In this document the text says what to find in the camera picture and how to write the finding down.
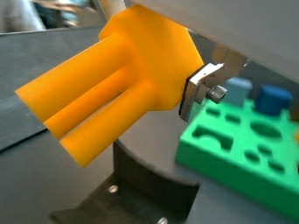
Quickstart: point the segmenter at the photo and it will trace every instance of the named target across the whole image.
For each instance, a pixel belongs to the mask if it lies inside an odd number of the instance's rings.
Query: blue block
[[[255,100],[255,111],[269,116],[279,116],[282,109],[289,108],[293,100],[290,91],[273,85],[263,85]]]
[[[243,107],[244,100],[247,99],[248,93],[252,89],[251,81],[235,77],[226,82],[224,88],[228,92],[223,101],[238,107]]]

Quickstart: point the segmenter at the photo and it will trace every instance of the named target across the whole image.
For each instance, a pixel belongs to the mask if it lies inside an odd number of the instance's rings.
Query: gray surface
[[[0,91],[6,100],[28,80],[79,52],[84,45],[91,45],[98,32],[91,29],[23,35],[12,36],[12,41],[7,39],[6,42],[0,38],[0,51],[12,49],[0,60]],[[152,112],[120,139],[128,149],[159,169],[178,177],[202,180],[188,224],[293,223],[174,162],[184,128],[178,110]],[[51,223],[50,212],[74,208],[112,172],[111,149],[87,169],[82,169],[51,133],[46,132],[0,154],[0,170],[0,223]]]
[[[23,141],[35,133],[46,130],[32,111],[18,96],[0,100],[0,151]]]
[[[134,0],[299,82],[297,0]]]
[[[74,208],[112,173],[107,149],[82,169],[50,132],[0,154],[0,223],[52,223],[51,212]]]

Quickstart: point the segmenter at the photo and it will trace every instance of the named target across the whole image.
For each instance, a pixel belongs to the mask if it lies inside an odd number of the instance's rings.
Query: black base
[[[116,141],[115,172],[78,208],[55,212],[60,224],[184,223],[200,184],[162,174]],[[108,189],[116,186],[116,192]]]

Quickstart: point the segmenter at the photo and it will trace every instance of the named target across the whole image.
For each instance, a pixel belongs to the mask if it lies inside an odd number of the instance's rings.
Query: hole
[[[226,120],[231,123],[240,124],[240,118],[236,115],[226,115]]]
[[[247,150],[247,151],[244,152],[244,154],[246,154],[246,158],[247,158],[251,162],[254,162],[254,163],[258,163],[258,162],[259,162],[259,156],[258,156],[258,154],[257,154],[254,151]]]
[[[220,111],[215,108],[207,108],[206,112],[212,116],[220,116]]]
[[[286,168],[275,161],[269,161],[267,162],[269,164],[269,167],[275,171],[275,172],[279,172],[279,173],[283,173],[286,171]]]
[[[222,133],[218,133],[215,131],[211,131],[203,127],[199,127],[194,133],[192,133],[194,137],[202,137],[202,136],[210,136],[216,138],[216,140],[219,140],[220,143],[220,148],[224,151],[230,151],[231,147],[232,147],[232,143],[234,143],[234,139],[230,136],[224,136]]]
[[[265,145],[259,145],[258,146],[258,151],[261,152],[261,154],[263,154],[265,156],[271,157],[273,156],[273,151],[265,146]]]
[[[252,122],[251,129],[263,137],[282,138],[282,133],[277,127],[263,122]]]

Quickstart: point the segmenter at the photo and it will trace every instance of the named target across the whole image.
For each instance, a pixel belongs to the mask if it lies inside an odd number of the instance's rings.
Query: blue cylinder
[[[286,89],[262,85],[255,100],[255,111],[269,116],[279,116],[282,110],[289,108],[293,99],[293,94]]]

